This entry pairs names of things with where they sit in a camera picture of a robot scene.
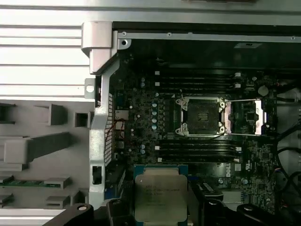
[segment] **white label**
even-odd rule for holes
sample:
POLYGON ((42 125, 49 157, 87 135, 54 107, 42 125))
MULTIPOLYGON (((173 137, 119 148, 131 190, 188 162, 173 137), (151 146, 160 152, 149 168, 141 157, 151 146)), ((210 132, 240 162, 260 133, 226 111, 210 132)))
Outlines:
POLYGON ((230 178, 231 177, 231 164, 226 163, 226 177, 230 178))
POLYGON ((234 165, 234 170, 235 171, 241 171, 241 164, 235 164, 234 165))
POLYGON ((250 168, 251 168, 251 164, 250 163, 246 163, 246 170, 250 171, 250 168))
POLYGON ((203 190, 203 188, 201 187, 201 185, 198 184, 198 187, 199 187, 199 189, 200 189, 201 191, 203 190))
POLYGON ((212 189, 212 187, 209 186, 209 184, 207 183, 203 183, 203 185, 208 189, 208 191, 213 192, 214 190, 212 189))

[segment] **screw hole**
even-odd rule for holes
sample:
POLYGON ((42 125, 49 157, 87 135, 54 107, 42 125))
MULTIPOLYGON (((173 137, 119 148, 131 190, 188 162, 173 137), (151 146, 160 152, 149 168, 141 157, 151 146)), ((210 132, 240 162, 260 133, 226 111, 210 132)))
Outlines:
POLYGON ((92 92, 94 91, 94 86, 92 86, 92 85, 87 85, 86 91, 87 91, 88 93, 92 93, 92 92))

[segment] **capacitor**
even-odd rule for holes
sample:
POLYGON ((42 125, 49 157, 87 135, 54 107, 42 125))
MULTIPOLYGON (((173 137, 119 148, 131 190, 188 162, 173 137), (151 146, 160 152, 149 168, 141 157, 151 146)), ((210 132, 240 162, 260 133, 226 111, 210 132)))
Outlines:
POLYGON ((242 183, 243 185, 247 185, 247 184, 249 183, 249 181, 248 181, 247 179, 242 178, 242 179, 241 179, 241 183, 242 183))
POLYGON ((260 94, 261 96, 265 97, 266 95, 269 94, 269 89, 266 86, 260 86, 258 89, 258 94, 260 94))

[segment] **motherboard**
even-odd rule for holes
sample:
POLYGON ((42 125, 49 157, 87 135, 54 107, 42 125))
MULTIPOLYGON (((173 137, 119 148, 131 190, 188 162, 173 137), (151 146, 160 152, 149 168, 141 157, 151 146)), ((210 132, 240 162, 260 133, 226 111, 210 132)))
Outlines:
POLYGON ((257 70, 121 65, 111 89, 114 147, 128 171, 136 164, 188 164, 232 204, 274 211, 276 76, 257 70))

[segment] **cpu socket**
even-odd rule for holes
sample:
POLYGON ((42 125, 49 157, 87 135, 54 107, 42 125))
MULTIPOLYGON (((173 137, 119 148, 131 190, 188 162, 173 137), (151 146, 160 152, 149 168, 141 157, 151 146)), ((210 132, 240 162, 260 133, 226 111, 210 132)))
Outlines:
POLYGON ((225 134, 230 125, 230 103, 219 97, 183 97, 175 101, 181 106, 181 127, 176 134, 186 137, 215 137, 225 134))

